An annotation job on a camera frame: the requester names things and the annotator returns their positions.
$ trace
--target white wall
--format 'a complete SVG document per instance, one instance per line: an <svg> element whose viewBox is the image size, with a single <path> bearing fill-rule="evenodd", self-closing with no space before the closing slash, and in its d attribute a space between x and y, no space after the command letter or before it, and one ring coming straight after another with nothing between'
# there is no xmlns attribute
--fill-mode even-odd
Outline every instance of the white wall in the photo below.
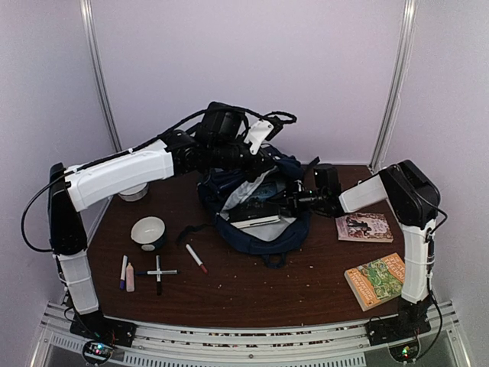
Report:
<svg viewBox="0 0 489 367"><path fill-rule="evenodd" d="M384 113L403 0L94 0L125 148L210 101L298 115L274 144L302 161L367 163Z"/></svg>
<svg viewBox="0 0 489 367"><path fill-rule="evenodd" d="M18 367L46 302L63 293L51 256L22 242L21 212L47 184L52 164L111 152L79 2L2 1L0 80L0 365ZM87 227L98 209L87 211ZM27 230L35 245L49 247L45 197L30 212Z"/></svg>
<svg viewBox="0 0 489 367"><path fill-rule="evenodd" d="M409 72L384 164L412 159L438 186L435 289L452 299L479 366L489 365L489 7L419 2Z"/></svg>

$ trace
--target brown tabletop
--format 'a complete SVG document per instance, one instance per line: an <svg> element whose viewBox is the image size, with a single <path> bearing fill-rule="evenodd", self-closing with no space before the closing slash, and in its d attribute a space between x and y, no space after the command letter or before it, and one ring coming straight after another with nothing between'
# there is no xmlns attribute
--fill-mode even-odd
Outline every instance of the brown tabletop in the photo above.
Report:
<svg viewBox="0 0 489 367"><path fill-rule="evenodd" d="M342 188L370 176L363 166L338 166ZM334 219L313 216L309 237L287 265L266 268L259 256L235 251L213 228L190 234L192 245L209 269L205 275L175 238L188 225L209 221L196 192L197 174L153 182L136 203L114 197L89 248L89 261L99 302L108 316L187 326L273 327L356 320L395 313L392 300L363 312L348 286L349 268L397 252L404 255L403 235L386 203L364 212L384 213L393 243L340 242ZM311 177L308 187L314 187ZM130 238L131 227L145 216L158 216L167 225L167 244L157 252L141 251ZM123 255L136 271L154 270L155 255L163 270L163 295L156 295L155 277L136 277L136 291L120 291Z"/></svg>

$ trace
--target small bowl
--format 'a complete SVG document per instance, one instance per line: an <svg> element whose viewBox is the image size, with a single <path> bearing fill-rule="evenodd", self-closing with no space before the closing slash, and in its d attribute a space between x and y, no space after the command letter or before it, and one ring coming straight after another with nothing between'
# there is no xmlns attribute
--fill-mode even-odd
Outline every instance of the small bowl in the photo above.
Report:
<svg viewBox="0 0 489 367"><path fill-rule="evenodd" d="M167 231L163 220L147 216L132 226L131 239L143 251L154 251L167 241Z"/></svg>

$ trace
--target book cover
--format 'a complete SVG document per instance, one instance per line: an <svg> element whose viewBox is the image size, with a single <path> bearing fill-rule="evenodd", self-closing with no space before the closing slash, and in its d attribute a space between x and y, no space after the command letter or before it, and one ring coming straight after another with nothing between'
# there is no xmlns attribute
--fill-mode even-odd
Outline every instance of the book cover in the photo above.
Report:
<svg viewBox="0 0 489 367"><path fill-rule="evenodd" d="M336 218L340 241L392 242L394 240L384 214L352 213Z"/></svg>
<svg viewBox="0 0 489 367"><path fill-rule="evenodd" d="M400 296L404 284L405 266L397 253L345 271L363 311Z"/></svg>

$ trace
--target backpack strap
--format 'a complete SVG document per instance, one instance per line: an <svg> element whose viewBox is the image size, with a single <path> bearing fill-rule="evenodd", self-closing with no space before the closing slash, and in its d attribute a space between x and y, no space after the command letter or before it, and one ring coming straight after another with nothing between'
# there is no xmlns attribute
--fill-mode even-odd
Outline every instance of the backpack strap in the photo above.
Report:
<svg viewBox="0 0 489 367"><path fill-rule="evenodd" d="M280 260L277 262L272 262L270 260L270 255L262 255L261 258L263 259L263 262L267 266L267 268L270 269L280 269L285 265L285 261L287 260L287 253L282 252L281 254L278 254L280 256Z"/></svg>
<svg viewBox="0 0 489 367"><path fill-rule="evenodd" d="M190 233L202 231L204 228L213 227L213 224L201 224L200 226L187 226L176 238L176 245L179 245Z"/></svg>
<svg viewBox="0 0 489 367"><path fill-rule="evenodd" d="M304 169L304 176L314 168L321 160L319 157L314 158L309 164L307 164L306 168Z"/></svg>

